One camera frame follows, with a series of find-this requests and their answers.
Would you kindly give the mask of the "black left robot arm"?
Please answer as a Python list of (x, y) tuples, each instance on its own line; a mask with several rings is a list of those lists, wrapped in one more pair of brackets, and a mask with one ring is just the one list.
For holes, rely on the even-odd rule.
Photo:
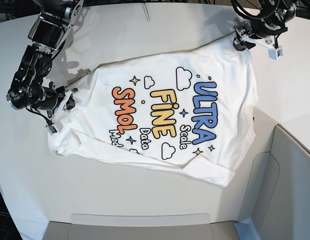
[(282, 55), (278, 38), (287, 32), (286, 23), (296, 16), (294, 0), (260, 0), (259, 14), (247, 12), (236, 0), (231, 1), (234, 11), (244, 19), (235, 30), (233, 45), (237, 51), (249, 50), (256, 45), (266, 47), (270, 55)]

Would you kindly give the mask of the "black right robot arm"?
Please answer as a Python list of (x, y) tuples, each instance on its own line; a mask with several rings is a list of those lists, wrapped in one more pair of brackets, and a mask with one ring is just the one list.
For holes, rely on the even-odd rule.
[(28, 35), (32, 44), (27, 46), (15, 72), (7, 101), (18, 110), (29, 107), (52, 116), (65, 94), (63, 88), (54, 89), (53, 83), (44, 87), (43, 80), (51, 71), (53, 59), (63, 48), (84, 2), (38, 0), (36, 4), (41, 12)]

